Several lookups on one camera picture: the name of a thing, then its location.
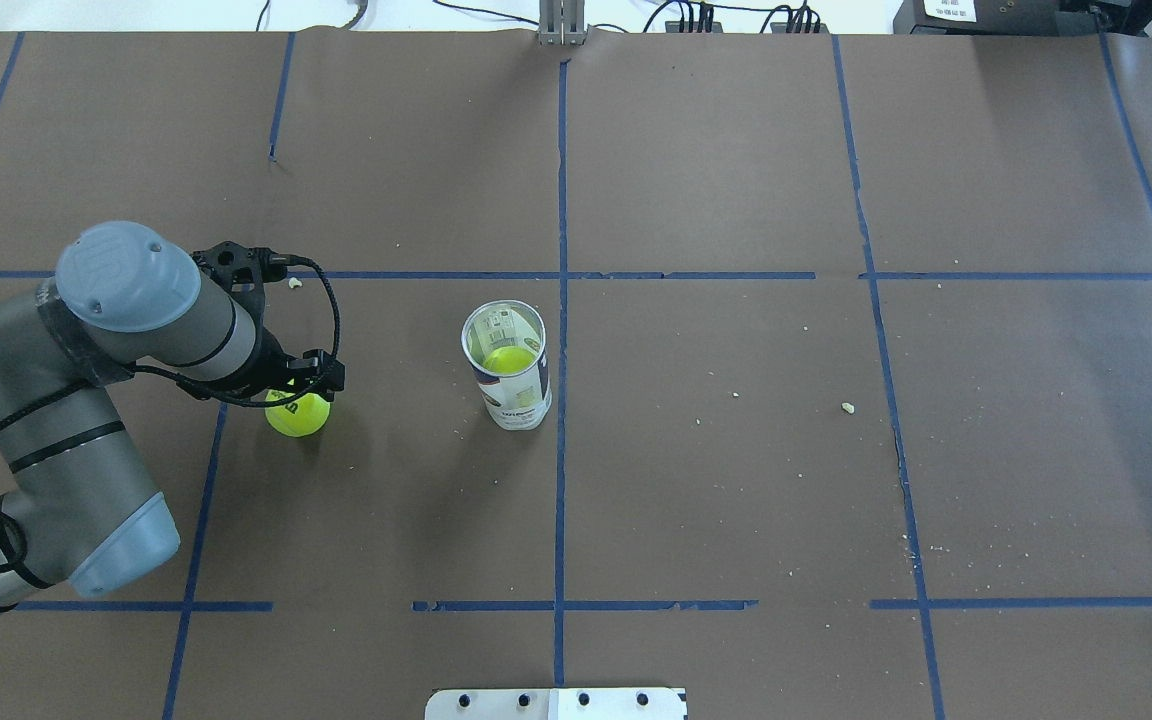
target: yellow tennis ball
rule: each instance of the yellow tennis ball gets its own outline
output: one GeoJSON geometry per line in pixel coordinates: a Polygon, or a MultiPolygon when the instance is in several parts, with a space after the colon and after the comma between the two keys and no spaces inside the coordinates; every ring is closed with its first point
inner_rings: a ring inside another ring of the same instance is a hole
{"type": "MultiPolygon", "coordinates": [[[[291,393],[271,389],[265,400],[273,402],[289,397],[291,393]]],[[[332,414],[332,404],[314,393],[300,400],[293,400],[287,406],[266,407],[265,419],[270,426],[287,437],[305,437],[317,432],[332,414]]]]}

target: metal plate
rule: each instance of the metal plate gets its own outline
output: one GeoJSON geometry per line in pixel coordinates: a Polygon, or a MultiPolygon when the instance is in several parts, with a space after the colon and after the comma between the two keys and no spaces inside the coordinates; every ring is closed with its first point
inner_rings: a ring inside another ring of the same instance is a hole
{"type": "Polygon", "coordinates": [[[544,688],[439,691],[425,720],[545,717],[547,720],[685,720],[687,691],[675,688],[544,688]]]}

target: gray joint cap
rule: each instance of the gray joint cap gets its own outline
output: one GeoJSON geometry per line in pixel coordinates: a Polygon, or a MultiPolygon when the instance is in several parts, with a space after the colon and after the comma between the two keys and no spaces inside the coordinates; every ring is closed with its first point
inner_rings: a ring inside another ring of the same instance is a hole
{"type": "Polygon", "coordinates": [[[83,323],[109,332],[159,329],[184,314],[200,288],[187,251],[128,220],[86,228],[56,264],[60,300],[83,323]]]}

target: white can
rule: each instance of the white can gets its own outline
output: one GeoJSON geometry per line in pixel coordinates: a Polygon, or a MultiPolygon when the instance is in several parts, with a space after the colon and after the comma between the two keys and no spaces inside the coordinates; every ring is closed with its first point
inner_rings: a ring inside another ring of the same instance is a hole
{"type": "Polygon", "coordinates": [[[545,323],[533,306],[494,300],[470,313],[461,348],[473,367],[488,415],[507,430],[530,430],[552,406],[545,323]]]}

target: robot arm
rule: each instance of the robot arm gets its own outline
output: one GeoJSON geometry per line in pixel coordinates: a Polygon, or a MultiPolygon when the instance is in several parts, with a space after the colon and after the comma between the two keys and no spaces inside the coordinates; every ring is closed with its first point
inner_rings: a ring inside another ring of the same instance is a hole
{"type": "Polygon", "coordinates": [[[296,359],[262,326],[262,283],[296,264],[312,263],[230,242],[191,256],[143,225],[100,223],[37,291],[0,302],[0,420],[63,395],[0,432],[18,486],[0,495],[14,520],[0,521],[0,614],[61,579],[85,597],[108,593],[177,551],[106,384],[146,370],[236,402],[271,388],[343,389],[334,347],[296,359]],[[183,377],[134,365],[146,356],[183,377]]]}

